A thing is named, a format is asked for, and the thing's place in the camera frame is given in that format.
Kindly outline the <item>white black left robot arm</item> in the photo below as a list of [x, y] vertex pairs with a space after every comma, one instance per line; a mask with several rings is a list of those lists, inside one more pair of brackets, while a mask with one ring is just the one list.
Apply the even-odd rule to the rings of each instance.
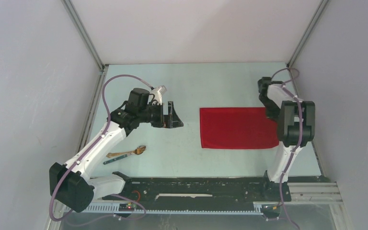
[[163, 113], [162, 96], [165, 86], [151, 91], [134, 88], [128, 100], [114, 111], [107, 110], [107, 120], [99, 133], [74, 157], [64, 164], [54, 163], [49, 169], [50, 193], [53, 199], [75, 212], [84, 211], [100, 197], [115, 194], [120, 199], [132, 195], [132, 186], [121, 173], [92, 178], [94, 169], [118, 143], [142, 123], [155, 128], [183, 127], [172, 101], [168, 113]]

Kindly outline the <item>red cloth napkin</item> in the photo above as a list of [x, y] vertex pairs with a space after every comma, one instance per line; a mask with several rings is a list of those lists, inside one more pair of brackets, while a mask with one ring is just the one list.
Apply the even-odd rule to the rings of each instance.
[[263, 107], [200, 108], [200, 142], [204, 149], [264, 150], [279, 145], [277, 124]]

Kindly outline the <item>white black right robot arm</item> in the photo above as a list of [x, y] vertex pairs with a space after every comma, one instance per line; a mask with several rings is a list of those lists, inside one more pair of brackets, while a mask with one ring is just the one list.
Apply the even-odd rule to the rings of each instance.
[[259, 100], [265, 106], [266, 117], [277, 124], [279, 140], [274, 163], [267, 170], [270, 182], [260, 186], [260, 196], [274, 199], [279, 189], [275, 183], [288, 180], [290, 168], [299, 152], [315, 136], [315, 112], [313, 101], [305, 101], [294, 95], [282, 81], [262, 77], [258, 81]]

